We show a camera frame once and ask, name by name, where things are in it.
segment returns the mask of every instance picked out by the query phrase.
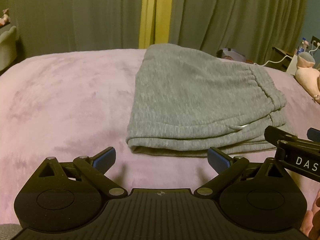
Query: plush toy on shelf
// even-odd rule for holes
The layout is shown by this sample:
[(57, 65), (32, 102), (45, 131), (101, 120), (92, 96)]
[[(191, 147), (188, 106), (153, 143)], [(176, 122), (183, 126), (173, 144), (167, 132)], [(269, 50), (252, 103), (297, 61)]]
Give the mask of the plush toy on shelf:
[(295, 78), (313, 100), (320, 104), (320, 71), (313, 68), (315, 63), (315, 59), (309, 53), (300, 53)]
[(10, 23), (9, 9), (2, 11), (3, 16), (0, 18), (0, 28)]

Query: pink blanket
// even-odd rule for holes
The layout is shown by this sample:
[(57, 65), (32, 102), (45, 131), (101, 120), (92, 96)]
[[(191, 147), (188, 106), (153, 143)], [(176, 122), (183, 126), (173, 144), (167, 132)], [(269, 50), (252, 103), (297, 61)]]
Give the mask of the pink blanket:
[[(0, 77), (0, 224), (18, 223), (13, 202), (48, 156), (70, 162), (108, 146), (117, 151), (106, 173), (130, 192), (142, 188), (191, 188), (216, 176), (205, 158), (133, 154), (125, 138), (135, 74), (144, 50), (109, 50), (29, 58)], [(320, 129), (320, 105), (291, 75), (268, 69), (288, 100), (286, 114), (300, 138)], [(274, 151), (245, 154), (263, 162)], [(308, 208), (317, 182), (297, 177)]]

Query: wall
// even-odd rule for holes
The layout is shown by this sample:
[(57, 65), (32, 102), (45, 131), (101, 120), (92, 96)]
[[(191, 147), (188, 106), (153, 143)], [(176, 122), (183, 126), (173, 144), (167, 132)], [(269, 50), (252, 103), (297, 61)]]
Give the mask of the wall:
[[(311, 42), (312, 36), (320, 39), (320, 0), (307, 0), (305, 19), (297, 47), (303, 37)], [(314, 54), (314, 59), (316, 65), (320, 63), (320, 49)]]

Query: white cable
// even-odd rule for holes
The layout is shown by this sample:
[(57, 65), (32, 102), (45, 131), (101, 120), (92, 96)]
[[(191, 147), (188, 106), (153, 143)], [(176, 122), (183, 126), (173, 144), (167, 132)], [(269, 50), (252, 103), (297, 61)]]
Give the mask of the white cable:
[(274, 61), (268, 60), (265, 64), (263, 64), (263, 65), (261, 65), (261, 66), (267, 65), (269, 62), (271, 62), (271, 63), (280, 63), (280, 62), (283, 61), (286, 57), (289, 57), (290, 59), (292, 59), (292, 57), (290, 57), (289, 55), (285, 55), (285, 56), (283, 57), (283, 59), (281, 59), (281, 60), (278, 61), (278, 62), (274, 62)]
[(310, 54), (310, 52), (312, 52), (312, 50), (313, 50), (313, 43), (314, 43), (315, 41), (313, 41), (312, 42), (312, 48), (311, 48), (311, 51), (309, 51), (309, 54)]
[(317, 47), (316, 49), (310, 50), (310, 51), (309, 51), (309, 54), (310, 54), (310, 52), (316, 51), (316, 50), (319, 48), (320, 43), (318, 42), (318, 44), (317, 44), (317, 45), (318, 45), (318, 47)]

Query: hand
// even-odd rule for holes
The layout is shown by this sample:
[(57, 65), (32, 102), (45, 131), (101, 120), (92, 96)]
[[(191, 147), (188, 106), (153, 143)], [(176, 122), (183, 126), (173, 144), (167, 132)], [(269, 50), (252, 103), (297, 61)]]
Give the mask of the hand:
[(306, 212), (300, 231), (311, 240), (320, 240), (320, 190), (313, 202), (312, 209)]

